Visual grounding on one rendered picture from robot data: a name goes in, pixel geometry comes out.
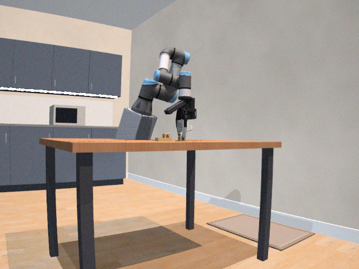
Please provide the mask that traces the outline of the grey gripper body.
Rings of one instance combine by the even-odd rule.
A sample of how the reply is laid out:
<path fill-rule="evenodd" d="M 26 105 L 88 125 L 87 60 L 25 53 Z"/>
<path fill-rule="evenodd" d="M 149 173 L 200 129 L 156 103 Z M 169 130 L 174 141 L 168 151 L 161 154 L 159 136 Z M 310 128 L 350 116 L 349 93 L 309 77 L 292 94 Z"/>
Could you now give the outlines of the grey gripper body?
<path fill-rule="evenodd" d="M 176 116 L 177 116 L 178 120 L 183 119 L 184 113 L 186 113 L 186 115 L 188 117 L 187 119 L 196 119 L 195 98 L 192 98 L 190 96 L 179 96 L 178 99 L 184 100 L 186 103 L 186 105 L 182 106 L 181 108 L 179 108 L 177 110 Z M 192 108 L 192 109 L 187 109 L 187 108 Z M 194 116 L 192 116 L 192 115 L 194 115 Z"/>

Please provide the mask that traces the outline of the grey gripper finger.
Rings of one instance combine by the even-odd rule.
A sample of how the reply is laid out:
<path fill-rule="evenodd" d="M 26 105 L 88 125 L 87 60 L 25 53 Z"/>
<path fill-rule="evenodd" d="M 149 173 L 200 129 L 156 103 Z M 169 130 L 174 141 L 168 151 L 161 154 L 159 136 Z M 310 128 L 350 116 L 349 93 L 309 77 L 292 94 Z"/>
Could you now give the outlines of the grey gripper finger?
<path fill-rule="evenodd" d="M 187 115 L 186 115 L 186 113 L 184 113 L 183 120 L 182 120 L 182 136 L 183 136 L 184 140 L 186 138 L 186 132 L 191 131 L 191 130 L 192 130 L 192 126 L 189 125 L 189 122 L 187 120 Z"/>
<path fill-rule="evenodd" d="M 177 127 L 178 136 L 180 136 L 182 132 L 182 120 L 178 120 L 177 116 L 176 116 L 176 127 Z"/>

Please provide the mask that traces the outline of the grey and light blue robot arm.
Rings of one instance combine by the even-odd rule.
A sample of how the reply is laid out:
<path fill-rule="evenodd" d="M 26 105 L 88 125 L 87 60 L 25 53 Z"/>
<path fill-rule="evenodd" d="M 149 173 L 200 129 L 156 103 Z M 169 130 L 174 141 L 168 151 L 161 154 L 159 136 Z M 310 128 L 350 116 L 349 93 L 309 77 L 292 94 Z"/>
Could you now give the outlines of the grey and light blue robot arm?
<path fill-rule="evenodd" d="M 167 47 L 160 52 L 159 58 L 159 69 L 154 72 L 154 81 L 144 79 L 139 97 L 131 108 L 136 113 L 151 116 L 154 98 L 173 103 L 176 101 L 178 93 L 179 96 L 191 96 L 191 72 L 181 72 L 183 64 L 189 62 L 190 54 L 174 47 Z M 172 62 L 168 71 L 169 59 Z M 184 105 L 186 105 L 185 101 L 180 100 L 164 112 L 172 114 Z"/>

